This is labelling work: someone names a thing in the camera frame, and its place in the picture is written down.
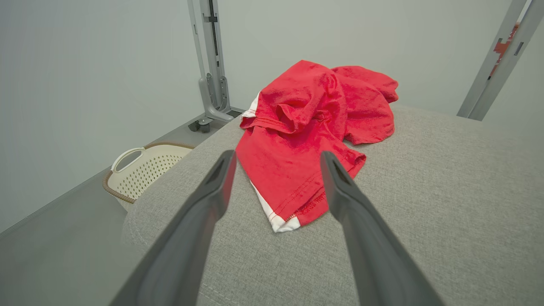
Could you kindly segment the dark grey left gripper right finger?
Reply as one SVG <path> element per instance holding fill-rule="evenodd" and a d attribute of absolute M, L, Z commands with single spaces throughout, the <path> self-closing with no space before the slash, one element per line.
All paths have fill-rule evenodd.
<path fill-rule="evenodd" d="M 444 303 L 370 200 L 330 151 L 320 158 L 328 207 L 342 225 L 362 306 Z"/>

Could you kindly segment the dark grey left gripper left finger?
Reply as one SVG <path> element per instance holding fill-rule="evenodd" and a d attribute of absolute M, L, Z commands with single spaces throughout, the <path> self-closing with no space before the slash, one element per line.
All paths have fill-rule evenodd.
<path fill-rule="evenodd" d="M 216 223 L 229 206 L 237 161 L 224 151 L 113 298 L 113 306 L 194 306 Z"/>

